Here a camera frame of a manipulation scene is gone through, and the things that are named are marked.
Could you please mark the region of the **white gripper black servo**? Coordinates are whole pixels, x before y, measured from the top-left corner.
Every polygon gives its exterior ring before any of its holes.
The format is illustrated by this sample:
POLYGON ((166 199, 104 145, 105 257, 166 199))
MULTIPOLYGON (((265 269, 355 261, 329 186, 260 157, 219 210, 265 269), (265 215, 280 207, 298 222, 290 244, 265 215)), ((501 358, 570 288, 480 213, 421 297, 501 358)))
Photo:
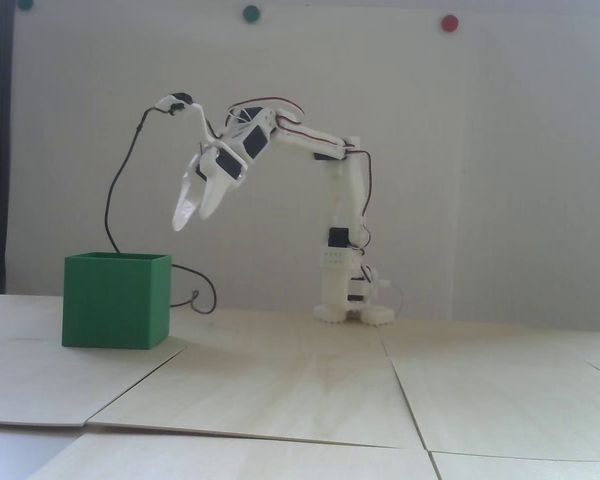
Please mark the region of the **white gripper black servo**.
POLYGON ((206 220, 217 210, 224 196, 243 182, 248 165, 223 141, 198 142, 197 154, 182 177, 172 228, 181 231, 201 204, 206 220))

